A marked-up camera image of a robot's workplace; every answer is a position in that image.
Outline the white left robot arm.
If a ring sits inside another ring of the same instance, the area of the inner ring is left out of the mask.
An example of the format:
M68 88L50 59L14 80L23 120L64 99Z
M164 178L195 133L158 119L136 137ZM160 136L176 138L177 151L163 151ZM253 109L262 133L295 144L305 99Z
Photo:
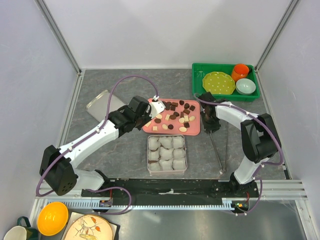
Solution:
M46 182L51 188L49 193L58 196L72 189L90 189L99 197L106 196L110 191L106 177L98 170L79 170L78 166L102 146L135 128L141 130L163 110L161 101L149 102L135 96L128 105L109 111L104 120L78 139L60 147L48 146L43 152L39 182Z

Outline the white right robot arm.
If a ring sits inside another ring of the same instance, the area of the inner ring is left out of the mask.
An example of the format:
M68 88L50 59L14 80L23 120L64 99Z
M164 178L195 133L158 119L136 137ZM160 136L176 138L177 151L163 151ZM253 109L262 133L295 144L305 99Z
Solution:
M283 164L285 157L271 115L251 113L230 101L215 99L210 92L195 98L203 108L202 121L206 130L217 131L220 120L240 130L244 157L230 176L229 191L233 196L242 196L247 191L247 184L256 179L265 165Z

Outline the pink square chocolate tin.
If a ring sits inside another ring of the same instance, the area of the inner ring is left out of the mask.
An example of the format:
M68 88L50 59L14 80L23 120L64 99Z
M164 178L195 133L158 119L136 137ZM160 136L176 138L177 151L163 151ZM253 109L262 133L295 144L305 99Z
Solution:
M187 168L183 135L150 135L147 138L147 170L150 175L182 175Z

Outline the silver tin lid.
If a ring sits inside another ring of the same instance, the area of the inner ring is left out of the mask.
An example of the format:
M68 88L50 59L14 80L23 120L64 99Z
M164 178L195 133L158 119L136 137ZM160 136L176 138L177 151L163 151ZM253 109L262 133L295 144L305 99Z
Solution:
M109 96L110 92L108 90L104 90L86 105L86 111L98 122L103 121L106 117ZM124 105L127 105L127 103L123 102L113 93L109 106L109 112L116 111Z

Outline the pink chocolate tray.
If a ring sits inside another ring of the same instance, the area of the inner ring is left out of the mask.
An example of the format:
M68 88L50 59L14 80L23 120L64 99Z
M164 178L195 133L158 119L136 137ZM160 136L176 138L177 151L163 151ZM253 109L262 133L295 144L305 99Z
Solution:
M142 129L150 134L196 136L201 131L200 104L195 100L185 99L160 99L165 105L165 110L151 120L148 127ZM173 129L168 129L168 125L173 125ZM153 126L158 127L158 131L153 131ZM180 132L179 128L187 128L186 132Z

